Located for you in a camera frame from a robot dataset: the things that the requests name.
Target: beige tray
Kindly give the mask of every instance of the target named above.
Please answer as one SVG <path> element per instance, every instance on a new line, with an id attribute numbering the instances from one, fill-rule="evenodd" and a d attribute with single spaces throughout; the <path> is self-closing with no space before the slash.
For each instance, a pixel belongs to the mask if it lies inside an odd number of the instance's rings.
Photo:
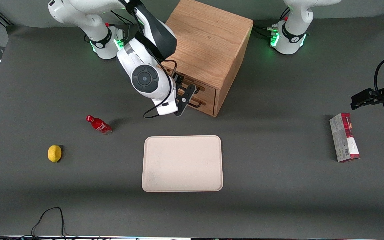
<path id="1" fill-rule="evenodd" d="M 218 136 L 149 137 L 143 155 L 146 192 L 208 192 L 223 187 Z"/>

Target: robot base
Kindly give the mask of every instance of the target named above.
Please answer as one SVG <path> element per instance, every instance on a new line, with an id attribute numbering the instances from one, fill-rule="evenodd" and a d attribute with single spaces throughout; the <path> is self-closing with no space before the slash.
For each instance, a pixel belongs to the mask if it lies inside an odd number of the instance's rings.
<path id="1" fill-rule="evenodd" d="M 281 29 L 282 25 L 285 23 L 284 20 L 279 21 L 272 25 L 274 29 Z M 276 31 L 275 35 L 272 36 L 270 46 L 275 48 L 279 53 L 285 55 L 291 55 L 297 52 L 300 47 L 303 46 L 306 35 L 299 39 L 296 43 L 291 43 L 289 39 L 282 33 L 282 31 Z"/>
<path id="2" fill-rule="evenodd" d="M 112 32 L 112 36 L 111 40 L 104 48 L 98 48 L 90 42 L 93 47 L 93 51 L 97 53 L 101 59 L 113 59 L 116 57 L 116 53 L 123 47 L 124 44 L 124 34 L 122 29 L 117 29 L 114 26 L 109 26 L 108 28 Z"/>

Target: green led light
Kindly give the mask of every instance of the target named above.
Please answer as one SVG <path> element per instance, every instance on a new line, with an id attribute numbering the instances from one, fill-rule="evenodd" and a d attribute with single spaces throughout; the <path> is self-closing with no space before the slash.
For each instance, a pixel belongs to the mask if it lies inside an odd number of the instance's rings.
<path id="1" fill-rule="evenodd" d="M 272 38 L 271 38 L 271 45 L 274 47 L 278 43 L 279 40 L 279 33 L 276 33 Z"/>
<path id="2" fill-rule="evenodd" d="M 114 39 L 113 42 L 116 44 L 116 47 L 118 48 L 118 50 L 121 50 L 124 47 L 124 41 L 123 40 Z"/>
<path id="3" fill-rule="evenodd" d="M 303 43 L 305 43 L 306 34 L 303 36 L 302 43 L 300 43 L 300 46 L 303 46 Z"/>
<path id="4" fill-rule="evenodd" d="M 91 41 L 90 41 L 90 45 L 93 48 L 93 52 L 96 52 L 96 49 L 94 48 L 94 45 L 91 43 Z"/>

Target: box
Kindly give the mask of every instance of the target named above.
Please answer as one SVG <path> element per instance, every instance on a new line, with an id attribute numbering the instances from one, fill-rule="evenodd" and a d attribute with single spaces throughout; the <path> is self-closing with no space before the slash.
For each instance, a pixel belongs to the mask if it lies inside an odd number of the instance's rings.
<path id="1" fill-rule="evenodd" d="M 340 113 L 330 120 L 337 161 L 344 163 L 360 158 L 355 138 L 352 134 L 350 113 Z"/>
<path id="2" fill-rule="evenodd" d="M 194 0 L 180 0 L 166 24 L 177 38 L 176 52 L 168 59 L 177 61 L 176 71 L 185 76 L 186 85 L 199 88 L 191 103 L 216 117 L 241 67 L 253 21 Z M 171 73 L 174 64 L 163 65 Z"/>

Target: wooden cabinet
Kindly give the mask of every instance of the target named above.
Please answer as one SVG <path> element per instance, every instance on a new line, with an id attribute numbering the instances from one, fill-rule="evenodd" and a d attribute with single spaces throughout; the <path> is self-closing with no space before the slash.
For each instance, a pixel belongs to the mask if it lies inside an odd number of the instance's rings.
<path id="1" fill-rule="evenodd" d="M 200 91 L 191 103 L 216 117 L 241 67 L 253 21 L 194 1 L 181 0 L 166 24 L 177 38 L 177 72 Z M 173 63 L 163 64 L 169 72 Z"/>

